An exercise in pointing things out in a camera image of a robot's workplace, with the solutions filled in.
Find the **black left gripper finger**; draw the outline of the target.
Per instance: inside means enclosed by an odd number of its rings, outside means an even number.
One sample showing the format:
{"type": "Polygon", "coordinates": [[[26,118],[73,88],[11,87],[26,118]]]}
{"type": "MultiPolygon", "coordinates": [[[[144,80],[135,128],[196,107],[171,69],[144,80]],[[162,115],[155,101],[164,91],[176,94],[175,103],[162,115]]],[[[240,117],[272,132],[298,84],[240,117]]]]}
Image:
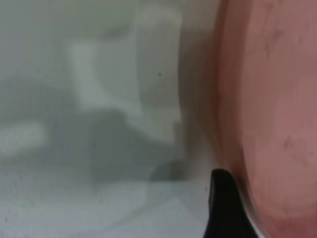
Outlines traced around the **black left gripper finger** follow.
{"type": "Polygon", "coordinates": [[[232,174],[224,169],[211,172],[209,217],[205,238],[259,238],[244,209],[232,174]]]}

